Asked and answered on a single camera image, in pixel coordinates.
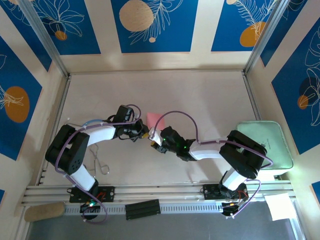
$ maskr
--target white wall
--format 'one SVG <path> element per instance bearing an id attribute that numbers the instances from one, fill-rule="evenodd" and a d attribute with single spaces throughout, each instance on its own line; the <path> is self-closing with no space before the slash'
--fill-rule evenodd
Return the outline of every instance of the white wall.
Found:
<path id="1" fill-rule="evenodd" d="M 319 13 L 319 0 L 308 0 L 266 68 L 259 60 L 248 75 L 253 83 L 262 119 L 278 122 L 284 131 L 294 159 L 294 167 L 287 176 L 292 183 L 311 239 L 319 239 L 320 236 L 320 205 L 311 190 L 311 184 L 320 181 L 320 145 L 301 155 L 298 154 L 271 82 L 319 19 Z"/>
<path id="2" fill-rule="evenodd" d="M 63 55 L 61 58 L 71 73 L 160 69 L 243 69 L 251 51 L 211 52 L 224 1 L 198 1 L 191 52 L 122 54 L 111 1 L 85 0 L 101 54 Z"/>
<path id="3" fill-rule="evenodd" d="M 47 125 L 53 117 L 51 112 L 62 75 L 54 64 L 49 72 L 44 69 L 1 7 L 0 22 L 0 36 L 42 86 L 18 159 L 14 161 L 0 154 L 0 189 L 5 190 L 0 205 L 0 239 L 7 240 L 14 236 L 20 218 L 21 198 L 45 153 L 48 140 L 44 138 L 48 136 Z"/>

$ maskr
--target green tray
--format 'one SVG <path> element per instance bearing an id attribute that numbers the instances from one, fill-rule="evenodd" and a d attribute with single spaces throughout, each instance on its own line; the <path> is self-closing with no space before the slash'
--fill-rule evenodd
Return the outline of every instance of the green tray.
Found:
<path id="1" fill-rule="evenodd" d="M 275 121 L 244 121 L 236 129 L 261 144 L 267 150 L 267 157 L 273 160 L 273 165 L 267 170 L 291 169 L 294 162 L 289 151 L 281 126 Z"/>

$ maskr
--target gray floor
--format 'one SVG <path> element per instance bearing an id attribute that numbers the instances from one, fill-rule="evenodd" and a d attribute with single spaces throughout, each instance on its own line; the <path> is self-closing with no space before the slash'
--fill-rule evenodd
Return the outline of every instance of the gray floor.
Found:
<path id="1" fill-rule="evenodd" d="M 31 224 L 28 240 L 293 240 L 288 219 L 272 221 L 265 202 L 252 202 L 235 219 L 220 213 L 160 214 L 127 221 L 110 215 L 104 225 L 63 216 Z"/>

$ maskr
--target pink cloth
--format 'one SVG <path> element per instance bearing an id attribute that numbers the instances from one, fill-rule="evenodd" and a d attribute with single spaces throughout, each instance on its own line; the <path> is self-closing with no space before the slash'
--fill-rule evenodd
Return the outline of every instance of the pink cloth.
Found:
<path id="1" fill-rule="evenodd" d="M 154 127 L 158 121 L 158 119 L 162 116 L 162 114 L 159 113 L 152 113 L 152 112 L 147 112 L 146 114 L 146 124 L 149 129 Z M 156 127 L 157 130 L 163 130 L 165 128 L 165 120 L 162 118 Z"/>

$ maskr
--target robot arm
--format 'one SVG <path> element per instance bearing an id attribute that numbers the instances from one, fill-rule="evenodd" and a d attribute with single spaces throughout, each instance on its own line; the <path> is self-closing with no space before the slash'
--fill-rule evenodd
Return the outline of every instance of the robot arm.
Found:
<path id="1" fill-rule="evenodd" d="M 110 116 L 104 122 L 126 123 L 134 115 L 131 107 L 121 105 L 116 115 Z M 58 155 L 67 139 L 76 131 L 70 125 L 63 125 L 48 148 L 45 159 L 55 166 Z M 83 160 L 88 146 L 106 140 L 112 140 L 127 135 L 133 142 L 146 137 L 148 127 L 139 119 L 133 124 L 119 124 L 117 126 L 101 126 L 99 128 L 86 129 L 77 133 L 70 141 L 58 163 L 58 168 L 69 175 L 81 188 L 95 195 L 98 181 L 92 177 L 85 166 Z"/>
<path id="2" fill-rule="evenodd" d="M 239 199 L 239 192 L 246 189 L 244 182 L 257 177 L 264 161 L 263 156 L 267 154 L 263 146 L 237 130 L 231 131 L 227 140 L 219 141 L 224 143 L 222 146 L 217 144 L 217 141 L 198 143 L 195 139 L 185 140 L 170 126 L 162 130 L 160 135 L 155 134 L 153 140 L 151 146 L 154 149 L 164 154 L 167 151 L 173 152 L 186 162 L 212 158 L 225 159 L 231 165 L 231 169 L 223 175 L 219 184 L 213 184 L 210 189 L 212 199 Z"/>

